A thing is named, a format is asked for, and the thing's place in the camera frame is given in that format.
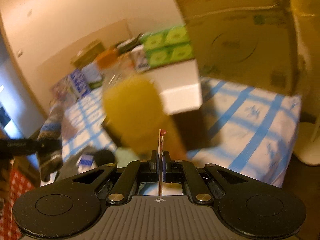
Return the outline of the thin red stick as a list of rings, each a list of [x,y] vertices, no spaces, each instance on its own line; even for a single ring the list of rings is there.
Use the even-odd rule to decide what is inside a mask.
[[[163,194],[163,142],[166,131],[163,129],[159,130],[158,138],[158,195]]]

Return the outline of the grey knitted cloth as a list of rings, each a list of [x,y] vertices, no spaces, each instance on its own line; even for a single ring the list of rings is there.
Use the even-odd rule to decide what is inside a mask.
[[[50,181],[50,175],[58,171],[63,165],[61,140],[63,117],[63,106],[56,102],[52,106],[37,138],[40,143],[40,149],[37,152],[40,178],[44,182]]]

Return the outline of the black round soft pad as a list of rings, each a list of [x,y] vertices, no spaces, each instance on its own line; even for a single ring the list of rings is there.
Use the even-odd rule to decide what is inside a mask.
[[[96,164],[97,167],[110,164],[110,163],[115,163],[116,158],[113,154],[113,152],[107,150],[107,149],[102,149],[95,154],[93,154],[93,160],[94,163]]]

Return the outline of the orange juice bottle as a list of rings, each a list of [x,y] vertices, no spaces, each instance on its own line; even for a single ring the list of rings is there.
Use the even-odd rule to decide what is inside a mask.
[[[159,130],[163,129],[163,149],[171,159],[187,158],[180,133],[171,116],[164,113],[158,90],[149,79],[133,75],[104,86],[102,98],[112,131],[136,155],[151,157],[151,152],[158,148]]]

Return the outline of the blue label white cloth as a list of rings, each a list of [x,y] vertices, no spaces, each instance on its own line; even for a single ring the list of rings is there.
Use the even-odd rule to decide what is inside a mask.
[[[82,154],[76,163],[78,167],[78,174],[87,172],[96,168],[94,157],[91,154]]]

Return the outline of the green fluffy towel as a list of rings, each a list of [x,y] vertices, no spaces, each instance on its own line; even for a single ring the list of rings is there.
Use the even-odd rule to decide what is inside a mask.
[[[127,167],[130,162],[140,159],[133,150],[125,147],[118,147],[114,152],[114,156],[118,167]]]

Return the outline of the red checked cloth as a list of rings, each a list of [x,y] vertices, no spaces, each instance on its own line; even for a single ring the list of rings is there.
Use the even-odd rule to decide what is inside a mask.
[[[22,237],[13,218],[12,208],[18,197],[34,188],[35,186],[22,172],[15,168],[12,169],[10,174],[10,197],[9,201],[4,204],[1,215],[1,240],[15,240]]]

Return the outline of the wooden headboard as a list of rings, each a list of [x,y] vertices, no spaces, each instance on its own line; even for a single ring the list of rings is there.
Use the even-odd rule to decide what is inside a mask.
[[[75,68],[86,66],[112,45],[132,37],[127,20],[107,25],[61,49],[38,66],[34,93],[43,109],[49,111],[54,84]]]

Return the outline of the blue white milk carton box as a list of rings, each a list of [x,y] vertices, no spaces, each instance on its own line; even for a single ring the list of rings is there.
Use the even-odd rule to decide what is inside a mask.
[[[57,100],[73,104],[89,94],[91,89],[84,74],[76,69],[54,84],[50,91]]]

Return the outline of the blue checked bed sheet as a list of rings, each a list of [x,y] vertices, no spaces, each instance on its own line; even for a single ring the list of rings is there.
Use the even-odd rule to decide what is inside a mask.
[[[201,81],[205,115],[212,120],[209,132],[221,142],[214,147],[191,150],[188,158],[197,165],[216,163],[257,180],[280,187],[296,140],[300,97],[283,96],[257,88],[216,79]],[[82,152],[117,149],[103,130],[101,89],[95,89],[69,109],[62,121],[60,177],[78,171]]]

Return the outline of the cow picture milk box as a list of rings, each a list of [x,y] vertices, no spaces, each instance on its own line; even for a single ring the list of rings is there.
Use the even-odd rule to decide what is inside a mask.
[[[100,69],[95,62],[92,62],[82,68],[87,84],[91,90],[101,87],[103,84],[103,77],[101,75]]]

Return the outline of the white picture box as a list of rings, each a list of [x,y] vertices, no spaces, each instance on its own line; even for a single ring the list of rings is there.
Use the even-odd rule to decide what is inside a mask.
[[[130,52],[130,56],[135,64],[136,72],[141,73],[150,69],[150,65],[144,51],[144,46],[142,44],[133,48]]]

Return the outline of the orange gift box stack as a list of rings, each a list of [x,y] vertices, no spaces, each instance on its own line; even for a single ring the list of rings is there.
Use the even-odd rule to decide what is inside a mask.
[[[110,67],[118,59],[118,51],[116,49],[108,49],[100,53],[95,58],[95,63],[100,70]]]

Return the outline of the dark bag at headboard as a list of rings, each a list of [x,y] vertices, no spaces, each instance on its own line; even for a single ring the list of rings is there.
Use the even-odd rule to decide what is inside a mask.
[[[143,34],[139,34],[137,37],[131,38],[129,40],[123,41],[116,45],[116,49],[119,54],[125,54],[134,49],[137,46],[141,45],[141,37]]]

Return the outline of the large cardboard box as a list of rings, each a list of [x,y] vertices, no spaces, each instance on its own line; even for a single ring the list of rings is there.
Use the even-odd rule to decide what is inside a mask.
[[[292,95],[298,52],[290,0],[175,0],[199,73]]]

